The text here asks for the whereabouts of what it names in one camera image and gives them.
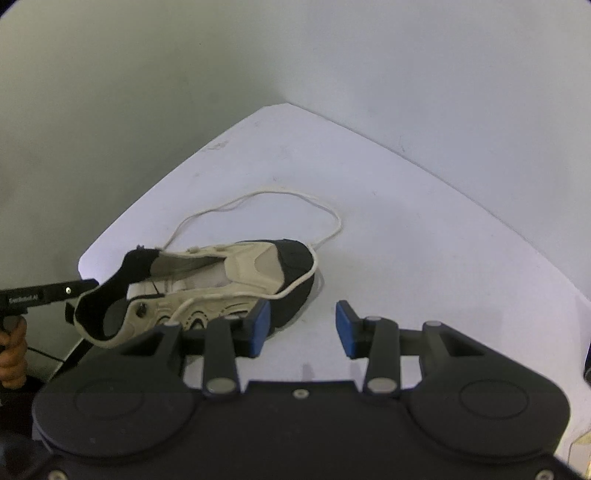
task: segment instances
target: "human hand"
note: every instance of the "human hand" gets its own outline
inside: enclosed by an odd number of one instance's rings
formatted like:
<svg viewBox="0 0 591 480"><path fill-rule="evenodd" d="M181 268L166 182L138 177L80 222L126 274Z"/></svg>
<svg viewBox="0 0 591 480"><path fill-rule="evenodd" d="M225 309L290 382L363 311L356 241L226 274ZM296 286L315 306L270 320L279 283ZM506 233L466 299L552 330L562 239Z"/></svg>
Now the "human hand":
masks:
<svg viewBox="0 0 591 480"><path fill-rule="evenodd" d="M0 332L0 345L5 350L0 353L0 381L2 386L15 390L27 381L27 321L20 317L11 333Z"/></svg>

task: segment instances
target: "metal screw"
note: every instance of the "metal screw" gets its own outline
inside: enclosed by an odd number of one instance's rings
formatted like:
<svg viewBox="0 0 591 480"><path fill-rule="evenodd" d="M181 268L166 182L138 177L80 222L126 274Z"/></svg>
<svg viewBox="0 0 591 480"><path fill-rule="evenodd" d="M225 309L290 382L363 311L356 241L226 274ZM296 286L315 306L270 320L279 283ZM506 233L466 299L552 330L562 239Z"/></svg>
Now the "metal screw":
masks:
<svg viewBox="0 0 591 480"><path fill-rule="evenodd" d="M554 472L552 470L542 470L535 476L535 480L554 480Z"/></svg>
<svg viewBox="0 0 591 480"><path fill-rule="evenodd" d="M391 378L377 377L372 378L368 382L368 389L371 393L375 394L388 394L392 393L398 388L398 384Z"/></svg>
<svg viewBox="0 0 591 480"><path fill-rule="evenodd" d="M298 400L305 400L310 396L310 392L305 388L298 388L293 391L293 396Z"/></svg>
<svg viewBox="0 0 591 480"><path fill-rule="evenodd" d="M47 480L68 480L68 477L61 470L52 470L47 474Z"/></svg>
<svg viewBox="0 0 591 480"><path fill-rule="evenodd" d="M215 395L227 395L236 390L236 382L231 378L212 378L207 382L206 388Z"/></svg>

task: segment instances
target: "white backdrop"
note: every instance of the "white backdrop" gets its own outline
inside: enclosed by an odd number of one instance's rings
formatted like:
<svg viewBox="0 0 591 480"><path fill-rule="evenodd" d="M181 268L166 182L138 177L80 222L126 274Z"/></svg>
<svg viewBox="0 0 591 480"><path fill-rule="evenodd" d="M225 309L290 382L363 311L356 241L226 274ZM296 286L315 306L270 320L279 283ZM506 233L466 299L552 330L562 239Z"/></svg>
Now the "white backdrop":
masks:
<svg viewBox="0 0 591 480"><path fill-rule="evenodd" d="M288 101L438 175L591 296L589 25L586 0L20 0L0 288L66 280L166 172ZM59 355L75 334L39 315L31 343Z"/></svg>

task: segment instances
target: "white table surface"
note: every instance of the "white table surface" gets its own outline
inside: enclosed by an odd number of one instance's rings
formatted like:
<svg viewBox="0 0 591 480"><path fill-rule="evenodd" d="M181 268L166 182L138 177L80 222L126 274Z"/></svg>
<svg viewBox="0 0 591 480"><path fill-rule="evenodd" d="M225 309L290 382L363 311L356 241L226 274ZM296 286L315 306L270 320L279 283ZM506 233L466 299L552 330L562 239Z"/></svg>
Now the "white table surface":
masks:
<svg viewBox="0 0 591 480"><path fill-rule="evenodd" d="M179 221L264 186L316 195L343 216L344 231L319 251L324 287L258 359L239 359L243 384L258 380L361 382L366 361L345 357L335 303L401 328L440 320L556 382L571 422L558 449L591 424L582 380L591 304L525 240L442 181L396 154L291 105L261 109L156 184L85 252L83 278L100 282L137 245L162 245ZM300 199L265 195L191 223L171 250L252 238L310 242L333 219ZM200 385L201 362L185 380ZM402 365L403 384L419 379Z"/></svg>

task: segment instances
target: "sneaker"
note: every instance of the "sneaker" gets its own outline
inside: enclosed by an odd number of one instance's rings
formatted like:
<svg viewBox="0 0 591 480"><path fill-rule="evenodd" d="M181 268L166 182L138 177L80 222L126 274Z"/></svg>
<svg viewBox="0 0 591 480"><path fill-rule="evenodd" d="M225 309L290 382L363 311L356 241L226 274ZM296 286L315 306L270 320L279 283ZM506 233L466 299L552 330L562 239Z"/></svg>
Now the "sneaker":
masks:
<svg viewBox="0 0 591 480"><path fill-rule="evenodd" d="M262 297L271 303L272 333L306 302L314 275L287 295L280 292L313 264L308 247L294 240L238 242L178 253L138 247L126 254L109 280L67 308L66 319L88 341L113 348L160 323L179 322L189 330L206 328L218 317L246 315Z"/></svg>

